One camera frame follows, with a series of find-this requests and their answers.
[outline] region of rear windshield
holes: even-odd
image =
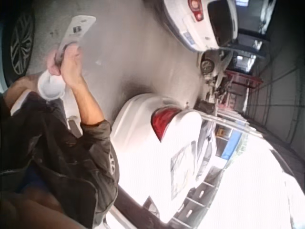
[[[208,12],[217,43],[219,46],[225,46],[233,38],[232,19],[227,0],[209,3]]]
[[[183,147],[171,158],[172,199],[185,188],[194,174],[196,142]]]

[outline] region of concrete floor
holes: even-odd
[[[81,42],[83,76],[106,119],[113,123],[134,95],[152,92],[193,106],[203,79],[197,54],[187,50],[162,25],[151,4],[142,0],[36,0],[35,44],[28,72],[45,69],[45,56],[56,48],[76,15],[97,18]],[[78,115],[70,91],[67,116]]]

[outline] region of hand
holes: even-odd
[[[65,83],[72,89],[79,85],[83,85],[84,79],[81,75],[82,54],[80,47],[73,43],[66,48],[60,68],[55,64],[56,53],[56,50],[52,51],[47,59],[47,66],[50,74],[62,75]]]

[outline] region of tail light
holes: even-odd
[[[181,112],[181,109],[176,107],[164,107],[156,110],[151,119],[152,128],[155,131],[158,139],[161,141],[167,125],[175,117],[176,114]]]
[[[193,12],[196,21],[203,20],[203,10],[201,0],[188,0],[189,7]]]

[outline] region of wrist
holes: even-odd
[[[73,90],[78,90],[79,88],[87,86],[84,78],[81,75],[78,77],[73,77],[72,82],[66,82],[66,84]]]
[[[74,82],[72,85],[68,85],[68,86],[72,89],[73,92],[88,90],[87,83],[83,78],[82,80]]]

